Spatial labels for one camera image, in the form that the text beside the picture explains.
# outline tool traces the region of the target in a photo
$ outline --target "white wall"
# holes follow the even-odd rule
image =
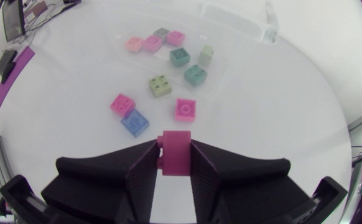
[[[360,0],[273,0],[281,36],[317,64],[347,123],[362,116]]]

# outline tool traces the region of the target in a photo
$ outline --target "lego stud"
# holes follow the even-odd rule
[[[189,113],[189,111],[191,111],[191,107],[189,105],[182,105],[181,106],[181,112],[183,114],[187,114],[187,113]]]

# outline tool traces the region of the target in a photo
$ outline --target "blue lego brick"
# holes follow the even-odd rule
[[[137,110],[132,110],[121,123],[134,136],[138,137],[146,128],[149,127],[149,122]]]

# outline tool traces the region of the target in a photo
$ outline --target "transparent plastic sheet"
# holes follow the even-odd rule
[[[147,80],[153,77],[152,73],[166,75],[172,83],[206,99],[219,94],[258,42],[277,41],[276,16],[269,3],[264,6],[266,22],[261,24],[214,1],[94,0],[93,5],[120,58],[147,70]],[[134,53],[125,48],[131,37],[145,39],[160,28],[185,34],[180,47],[191,57],[188,64],[172,65],[170,51],[180,47],[168,43],[155,53],[143,48]],[[205,44],[212,46],[215,53],[211,64],[202,67],[208,73],[206,80],[195,87],[183,75],[198,64]]]

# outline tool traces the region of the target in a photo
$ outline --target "white table surface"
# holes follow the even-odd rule
[[[83,2],[41,28],[30,46],[35,56],[1,106],[11,166],[36,195],[57,175],[59,157],[106,154],[163,130],[191,130],[193,139],[252,158],[284,157],[292,164],[289,176],[309,196],[325,176],[348,189],[350,139],[339,102],[313,63],[286,41],[258,44],[213,101],[178,85],[155,99],[147,84],[155,74],[120,60],[97,22],[91,3]],[[118,93],[133,98],[150,122],[138,138],[109,108]],[[176,98],[197,101],[195,122],[174,120]],[[325,223],[337,223],[344,204]],[[188,177],[159,172],[151,221],[195,221]]]

